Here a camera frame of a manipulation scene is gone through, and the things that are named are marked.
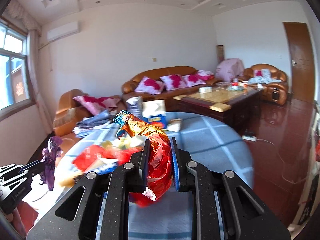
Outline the white power strip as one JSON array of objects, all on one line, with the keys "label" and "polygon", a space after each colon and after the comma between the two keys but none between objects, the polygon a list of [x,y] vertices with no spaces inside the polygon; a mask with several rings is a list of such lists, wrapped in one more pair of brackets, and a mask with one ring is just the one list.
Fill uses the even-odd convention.
[{"label": "white power strip", "polygon": [[251,135],[243,135],[242,136],[243,140],[247,140],[247,141],[252,141],[252,142],[256,142],[257,138],[255,136],[251,136]]}]

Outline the pink pillow right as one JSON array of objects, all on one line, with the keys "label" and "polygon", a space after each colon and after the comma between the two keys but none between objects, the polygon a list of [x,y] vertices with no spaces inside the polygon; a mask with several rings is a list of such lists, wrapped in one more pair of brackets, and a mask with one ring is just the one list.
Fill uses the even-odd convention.
[{"label": "pink pillow right", "polygon": [[182,79],[186,87],[194,87],[206,84],[206,82],[203,81],[197,74],[185,75],[182,76]]}]

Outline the purple snack wrapper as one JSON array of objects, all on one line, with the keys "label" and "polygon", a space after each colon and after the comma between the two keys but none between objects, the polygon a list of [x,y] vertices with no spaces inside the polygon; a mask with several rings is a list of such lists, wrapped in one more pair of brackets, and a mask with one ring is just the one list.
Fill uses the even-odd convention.
[{"label": "purple snack wrapper", "polygon": [[63,152],[60,145],[63,140],[60,137],[50,137],[48,140],[48,146],[42,150],[42,160],[44,163],[44,170],[40,173],[41,185],[46,184],[48,191],[53,191],[55,183],[55,163],[56,158],[61,157]]}]

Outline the pink floral pillow on chaise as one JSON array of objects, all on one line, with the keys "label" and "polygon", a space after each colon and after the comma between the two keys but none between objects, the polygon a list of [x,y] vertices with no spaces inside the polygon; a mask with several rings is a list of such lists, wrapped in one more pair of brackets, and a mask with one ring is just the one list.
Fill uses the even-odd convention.
[{"label": "pink floral pillow on chaise", "polygon": [[96,116],[101,112],[114,110],[120,102],[120,98],[100,97],[95,98],[88,95],[80,95],[73,98],[84,106],[92,115]]}]

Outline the tall dark blue carton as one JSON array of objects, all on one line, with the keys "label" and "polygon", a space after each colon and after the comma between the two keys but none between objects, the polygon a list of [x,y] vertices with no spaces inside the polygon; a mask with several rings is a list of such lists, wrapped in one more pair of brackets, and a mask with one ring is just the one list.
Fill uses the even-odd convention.
[{"label": "tall dark blue carton", "polygon": [[143,99],[141,96],[134,96],[126,100],[127,110],[138,118],[142,118]]}]

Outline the upright blue LOOK carton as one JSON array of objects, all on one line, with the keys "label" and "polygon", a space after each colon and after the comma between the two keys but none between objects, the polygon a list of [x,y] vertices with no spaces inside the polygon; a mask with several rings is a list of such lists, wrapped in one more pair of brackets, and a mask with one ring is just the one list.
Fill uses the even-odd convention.
[{"label": "upright blue LOOK carton", "polygon": [[144,101],[142,120],[161,129],[167,127],[167,111],[164,100]]}]

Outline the pink pillow left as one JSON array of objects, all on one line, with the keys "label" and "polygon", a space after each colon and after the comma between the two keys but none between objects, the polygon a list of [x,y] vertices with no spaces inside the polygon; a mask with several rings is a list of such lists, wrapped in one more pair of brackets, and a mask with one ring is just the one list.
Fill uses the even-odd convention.
[{"label": "pink pillow left", "polygon": [[164,83],[162,81],[157,81],[151,79],[147,76],[144,76],[137,88],[135,89],[136,93],[149,93],[151,95],[161,94],[164,89]]}]

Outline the red plastic bag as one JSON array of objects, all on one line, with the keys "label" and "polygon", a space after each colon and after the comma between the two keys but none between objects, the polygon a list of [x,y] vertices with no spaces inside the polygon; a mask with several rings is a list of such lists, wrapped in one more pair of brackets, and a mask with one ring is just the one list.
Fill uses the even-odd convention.
[{"label": "red plastic bag", "polygon": [[141,150],[142,147],[140,146],[122,150],[113,146],[103,148],[98,145],[91,145],[86,147],[72,161],[72,164],[83,173],[93,171],[105,165],[109,170],[110,168],[129,162],[131,155]]}]

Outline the window with white frame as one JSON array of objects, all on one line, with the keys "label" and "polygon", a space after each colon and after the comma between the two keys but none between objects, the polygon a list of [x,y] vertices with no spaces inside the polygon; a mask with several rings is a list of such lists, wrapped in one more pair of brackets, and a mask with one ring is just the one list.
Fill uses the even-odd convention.
[{"label": "window with white frame", "polygon": [[26,48],[27,34],[1,17],[1,120],[35,103]]}]

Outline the blue plaid tablecloth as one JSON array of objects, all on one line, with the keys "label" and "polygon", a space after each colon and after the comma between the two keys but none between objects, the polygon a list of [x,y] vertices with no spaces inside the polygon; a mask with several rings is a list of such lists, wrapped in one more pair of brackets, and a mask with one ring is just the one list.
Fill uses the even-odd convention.
[{"label": "blue plaid tablecloth", "polygon": [[[182,130],[168,136],[209,170],[234,171],[253,186],[253,159],[240,135],[222,122],[198,114],[170,112],[182,119]],[[108,174],[83,178],[60,198],[49,201],[27,239],[95,239]],[[170,188],[159,201],[140,207],[129,204],[129,239],[191,239],[191,194]]]}]

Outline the white wall air conditioner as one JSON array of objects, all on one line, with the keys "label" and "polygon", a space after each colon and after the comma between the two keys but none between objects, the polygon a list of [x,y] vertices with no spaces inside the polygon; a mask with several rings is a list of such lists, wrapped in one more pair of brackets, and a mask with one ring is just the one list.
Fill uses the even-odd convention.
[{"label": "white wall air conditioner", "polygon": [[76,34],[80,31],[79,22],[74,21],[65,25],[59,26],[47,32],[48,42],[53,42],[63,37]]}]

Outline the brown leather three-seat sofa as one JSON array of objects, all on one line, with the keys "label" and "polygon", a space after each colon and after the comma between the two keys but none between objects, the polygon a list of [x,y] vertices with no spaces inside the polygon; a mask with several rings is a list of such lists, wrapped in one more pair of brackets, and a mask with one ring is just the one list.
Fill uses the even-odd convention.
[{"label": "brown leather three-seat sofa", "polygon": [[124,83],[121,91],[125,101],[140,96],[143,101],[164,100],[171,107],[175,96],[195,93],[200,87],[215,87],[221,81],[206,70],[175,66],[141,72]]}]

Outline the white tissue box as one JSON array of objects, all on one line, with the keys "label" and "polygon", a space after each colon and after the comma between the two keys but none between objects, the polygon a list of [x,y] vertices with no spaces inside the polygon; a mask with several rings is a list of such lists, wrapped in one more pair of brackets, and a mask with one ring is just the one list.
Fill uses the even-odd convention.
[{"label": "white tissue box", "polygon": [[210,86],[200,87],[200,88],[199,88],[199,93],[201,93],[201,94],[211,93],[212,90],[213,90],[213,88],[210,87]]}]

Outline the brown wooden door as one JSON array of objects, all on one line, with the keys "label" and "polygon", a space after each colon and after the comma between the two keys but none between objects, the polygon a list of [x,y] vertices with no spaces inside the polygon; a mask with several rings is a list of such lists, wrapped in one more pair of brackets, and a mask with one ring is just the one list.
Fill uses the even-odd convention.
[{"label": "brown wooden door", "polygon": [[283,25],[290,52],[292,97],[313,103],[315,64],[308,26],[299,22],[284,22]]}]

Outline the folded blue plaid cloths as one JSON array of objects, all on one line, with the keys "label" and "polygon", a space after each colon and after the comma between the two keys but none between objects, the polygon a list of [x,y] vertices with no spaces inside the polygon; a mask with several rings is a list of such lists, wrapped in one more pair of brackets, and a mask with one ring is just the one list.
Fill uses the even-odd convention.
[{"label": "folded blue plaid cloths", "polygon": [[84,138],[95,131],[105,129],[113,121],[116,114],[116,110],[111,112],[104,110],[96,116],[84,118],[76,123],[73,133],[77,138]]}]

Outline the pink pillow middle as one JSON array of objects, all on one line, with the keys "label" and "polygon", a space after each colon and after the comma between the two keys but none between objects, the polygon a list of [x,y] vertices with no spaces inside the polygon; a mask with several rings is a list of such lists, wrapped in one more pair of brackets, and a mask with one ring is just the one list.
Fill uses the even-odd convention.
[{"label": "pink pillow middle", "polygon": [[178,74],[161,76],[160,80],[165,84],[165,88],[167,91],[186,88],[182,77]]}]

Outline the beige curtain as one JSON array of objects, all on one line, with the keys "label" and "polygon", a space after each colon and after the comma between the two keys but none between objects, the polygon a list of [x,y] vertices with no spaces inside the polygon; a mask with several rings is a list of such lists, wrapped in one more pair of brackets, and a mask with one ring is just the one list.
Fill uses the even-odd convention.
[{"label": "beige curtain", "polygon": [[42,35],[42,27],[29,14],[24,7],[17,1],[11,0],[5,9],[5,12],[10,18],[20,20],[28,31],[27,35],[27,66],[30,75],[32,88],[34,91],[35,102],[40,115],[40,120],[44,131],[47,134],[52,133],[53,125],[49,115],[48,108],[44,103],[43,97],[39,88],[39,79],[36,71],[39,70],[39,38]]}]

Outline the pink blanket pile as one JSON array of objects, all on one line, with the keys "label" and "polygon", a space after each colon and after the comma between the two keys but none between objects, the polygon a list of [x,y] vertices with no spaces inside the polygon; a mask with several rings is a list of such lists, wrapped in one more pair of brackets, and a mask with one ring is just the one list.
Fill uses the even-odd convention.
[{"label": "pink blanket pile", "polygon": [[234,78],[242,76],[244,69],[244,64],[239,58],[226,59],[218,64],[215,77],[225,82],[231,82]]}]

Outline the orange red foil wrapper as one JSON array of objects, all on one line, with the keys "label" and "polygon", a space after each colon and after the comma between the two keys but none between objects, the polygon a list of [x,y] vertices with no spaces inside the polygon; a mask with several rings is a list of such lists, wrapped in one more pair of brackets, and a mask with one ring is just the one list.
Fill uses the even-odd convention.
[{"label": "orange red foil wrapper", "polygon": [[116,133],[118,139],[126,134],[130,137],[140,135],[150,142],[146,190],[131,194],[131,200],[135,204],[147,207],[158,201],[171,187],[172,157],[169,137],[159,127],[148,124],[125,110],[120,111],[113,122],[120,126]]}]

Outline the crushed blue LOOK carton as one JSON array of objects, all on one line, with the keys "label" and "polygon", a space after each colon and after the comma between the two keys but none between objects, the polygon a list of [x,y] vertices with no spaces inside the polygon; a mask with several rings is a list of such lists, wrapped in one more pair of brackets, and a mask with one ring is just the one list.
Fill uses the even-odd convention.
[{"label": "crushed blue LOOK carton", "polygon": [[84,173],[95,172],[97,175],[103,175],[111,173],[117,167],[117,159],[98,158],[84,171]]}]

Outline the wooden coffee table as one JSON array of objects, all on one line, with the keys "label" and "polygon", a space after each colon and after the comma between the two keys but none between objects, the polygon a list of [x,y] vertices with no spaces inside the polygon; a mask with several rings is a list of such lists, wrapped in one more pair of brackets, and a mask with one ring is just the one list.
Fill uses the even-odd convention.
[{"label": "wooden coffee table", "polygon": [[174,100],[182,112],[208,116],[240,131],[253,116],[260,114],[260,94],[260,90],[252,87],[240,91],[216,87],[209,93],[178,95]]}]

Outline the brown leather chaise sofa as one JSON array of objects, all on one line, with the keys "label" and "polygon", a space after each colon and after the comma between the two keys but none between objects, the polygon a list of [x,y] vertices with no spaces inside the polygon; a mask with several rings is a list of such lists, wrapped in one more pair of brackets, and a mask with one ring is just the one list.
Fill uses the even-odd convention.
[{"label": "brown leather chaise sofa", "polygon": [[92,117],[92,114],[73,98],[86,95],[79,89],[72,89],[61,95],[53,121],[56,136],[63,140],[61,148],[67,153],[79,140],[73,133],[76,123],[83,118]]}]

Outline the yellow white crumpled wrapper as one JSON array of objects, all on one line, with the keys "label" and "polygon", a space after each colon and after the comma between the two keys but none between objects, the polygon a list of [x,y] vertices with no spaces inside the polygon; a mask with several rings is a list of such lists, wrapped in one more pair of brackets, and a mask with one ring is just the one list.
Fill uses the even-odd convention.
[{"label": "yellow white crumpled wrapper", "polygon": [[107,149],[110,147],[116,147],[121,150],[126,150],[129,148],[135,148],[135,147],[143,147],[144,146],[144,137],[121,137],[120,139],[114,139],[114,140],[105,140],[100,144],[100,147]]}]

